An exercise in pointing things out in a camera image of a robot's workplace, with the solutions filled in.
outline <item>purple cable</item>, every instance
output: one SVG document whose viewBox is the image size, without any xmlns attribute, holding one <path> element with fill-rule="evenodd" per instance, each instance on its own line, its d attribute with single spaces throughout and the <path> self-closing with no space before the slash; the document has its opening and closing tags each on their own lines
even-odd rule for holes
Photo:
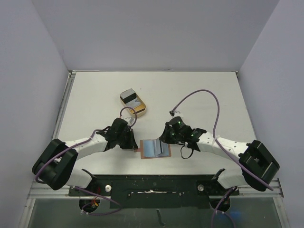
<svg viewBox="0 0 304 228">
<path fill-rule="evenodd" d="M 80 188 L 80 187 L 75 187 L 75 189 L 77 189 L 77 190 L 79 190 L 79 191 L 83 191 L 83 192 L 88 193 L 88 194 L 93 195 L 93 196 L 97 196 L 97 197 L 103 198 L 103 199 L 105 199 L 105 200 L 107 200 L 107 201 L 110 201 L 110 202 L 112 202 L 112 203 L 118 205 L 119 207 L 121 207 L 121 208 L 119 208 L 119 209 L 112 210 L 112 211 L 109 211 L 109 212 L 104 212 L 104 213 L 88 213 L 88 215 L 95 215 L 95 216 L 111 215 L 111 214 L 114 214 L 114 213 L 116 213 L 116 212 L 119 212 L 119 211 L 122 209 L 122 205 L 121 205 L 120 203 L 116 202 L 116 201 L 113 200 L 113 199 L 110 199 L 110 198 L 107 198 L 107 197 L 105 197 L 105 196 L 102 196 L 102 195 L 99 195 L 99 194 L 90 192 L 90 191 L 85 190 L 85 189 L 82 189 L 82 188 Z M 85 204 L 85 205 L 81 208 L 81 210 L 84 210 L 84 208 L 85 208 L 86 206 L 90 205 L 90 204 L 91 204 L 91 203 Z"/>
<path fill-rule="evenodd" d="M 224 199 L 225 199 L 225 198 L 226 198 L 226 197 L 227 197 L 235 188 L 236 188 L 236 187 L 232 187 L 231 189 L 229 189 L 229 190 L 226 192 L 226 194 L 223 196 L 223 198 L 221 198 L 221 200 L 218 202 L 218 204 L 217 204 L 217 206 L 215 207 L 215 209 L 214 209 L 214 211 L 213 211 L 213 213 L 212 213 L 212 216 L 211 216 L 211 228 L 213 228 L 214 216 L 215 216 L 215 213 L 217 212 L 219 206 L 220 206 L 221 203 L 224 201 Z M 233 227 L 235 228 L 235 227 L 236 227 L 236 224 L 234 223 L 232 217 L 231 217 L 229 214 L 227 214 L 227 213 L 224 213 L 224 214 L 226 214 L 226 215 L 231 219 L 231 221 L 232 221 L 232 223 L 233 223 Z"/>
<path fill-rule="evenodd" d="M 246 173 L 248 173 L 250 176 L 252 176 L 254 179 L 256 179 L 258 182 L 260 182 L 261 184 L 263 184 L 266 188 L 268 188 L 269 190 L 273 191 L 274 189 L 269 185 L 267 184 L 265 181 L 263 181 L 262 179 L 260 179 L 258 176 L 256 176 L 255 174 L 253 174 L 251 171 L 249 171 L 247 168 L 245 168 L 245 166 L 243 166 L 241 163 L 239 163 L 239 161 L 237 160 L 236 157 L 234 157 L 233 155 L 231 155 L 223 146 L 222 144 L 220 144 L 220 142 L 217 140 L 216 138 L 216 135 L 215 135 L 215 129 L 217 127 L 217 124 L 218 124 L 218 121 L 219 121 L 219 100 L 218 98 L 215 96 L 215 94 L 213 92 L 211 92 L 210 90 L 207 90 L 207 89 L 199 89 L 197 91 L 194 91 L 192 93 L 190 93 L 189 95 L 185 96 L 173 109 L 172 109 L 172 112 L 174 112 L 177 107 L 184 101 L 186 100 L 189 96 L 197 93 L 197 92 L 207 92 L 207 93 L 210 93 L 216 103 L 217 103 L 217 106 L 218 106 L 218 113 L 217 113 L 217 118 L 215 120 L 215 123 L 214 123 L 214 126 L 213 126 L 213 131 L 212 131 L 212 134 L 213 134 L 213 138 L 215 139 L 216 143 L 218 144 L 218 146 L 225 152 L 225 154 L 227 154 L 229 156 L 229 158 L 231 158 L 239 167 L 242 168 L 242 170 L 244 170 Z"/>
<path fill-rule="evenodd" d="M 127 107 L 123 107 L 123 108 L 120 110 L 119 117 L 122 117 L 123 110 L 126 109 L 126 108 L 131 109 L 131 110 L 134 112 L 134 114 L 135 114 L 134 123 L 130 126 L 130 127 L 133 127 L 133 126 L 135 125 L 136 121 L 137 121 L 137 113 L 136 113 L 136 111 L 135 111 L 133 108 L 128 107 L 128 106 L 127 106 Z"/>
<path fill-rule="evenodd" d="M 85 140 L 85 141 L 83 141 L 83 142 L 77 143 L 77 144 L 75 144 L 75 145 L 73 145 L 73 146 L 70 146 L 69 148 L 66 148 L 65 150 L 63 150 L 62 152 L 60 152 L 59 154 L 57 154 L 56 156 L 54 156 L 54 157 L 52 157 L 50 160 L 48 160 L 48 161 L 41 167 L 41 169 L 37 172 L 37 174 L 36 174 L 36 176 L 35 176 L 35 181 L 38 182 L 38 183 L 40 183 L 40 184 L 44 184 L 43 181 L 40 181 L 40 180 L 39 180 L 39 176 L 41 175 L 41 173 L 43 172 L 43 170 L 44 170 L 44 169 L 45 169 L 53 160 L 55 160 L 56 158 L 61 157 L 61 156 L 62 156 L 63 154 L 65 154 L 68 150 L 73 149 L 73 148 L 75 148 L 75 147 L 77 147 L 77 146 L 80 146 L 80 145 L 82 145 L 82 144 L 85 144 L 85 143 L 91 141 L 91 140 L 92 140 L 92 137 L 94 136 L 94 134 L 95 134 L 96 132 L 98 132 L 98 131 L 101 131 L 101 130 L 99 130 L 99 129 L 94 130 L 93 133 L 92 133 L 92 135 L 90 136 L 89 139 L 87 139 L 87 140 Z"/>
</svg>

